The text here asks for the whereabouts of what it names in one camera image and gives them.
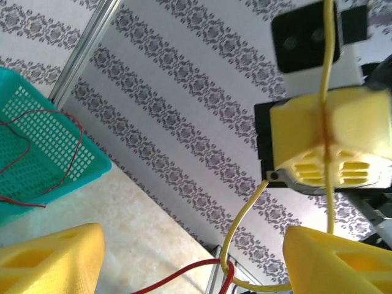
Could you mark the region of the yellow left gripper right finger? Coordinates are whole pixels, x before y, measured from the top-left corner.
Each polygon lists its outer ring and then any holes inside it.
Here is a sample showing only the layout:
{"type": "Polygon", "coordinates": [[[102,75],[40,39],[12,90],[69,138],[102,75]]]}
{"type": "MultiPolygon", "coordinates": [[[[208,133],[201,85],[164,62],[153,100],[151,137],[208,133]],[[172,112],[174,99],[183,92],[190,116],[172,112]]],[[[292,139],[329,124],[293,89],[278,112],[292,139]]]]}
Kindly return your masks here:
{"type": "Polygon", "coordinates": [[[391,293],[391,251],[307,227],[283,243],[293,293],[391,293]]]}

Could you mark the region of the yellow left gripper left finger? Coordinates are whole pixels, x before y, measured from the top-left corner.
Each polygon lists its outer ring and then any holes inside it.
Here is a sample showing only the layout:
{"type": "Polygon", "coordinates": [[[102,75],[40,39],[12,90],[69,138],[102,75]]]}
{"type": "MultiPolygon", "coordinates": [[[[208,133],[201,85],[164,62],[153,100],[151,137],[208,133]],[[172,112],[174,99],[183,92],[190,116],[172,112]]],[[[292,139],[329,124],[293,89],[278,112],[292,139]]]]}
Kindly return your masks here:
{"type": "Polygon", "coordinates": [[[90,223],[1,249],[1,293],[94,293],[104,231],[90,223]]]}

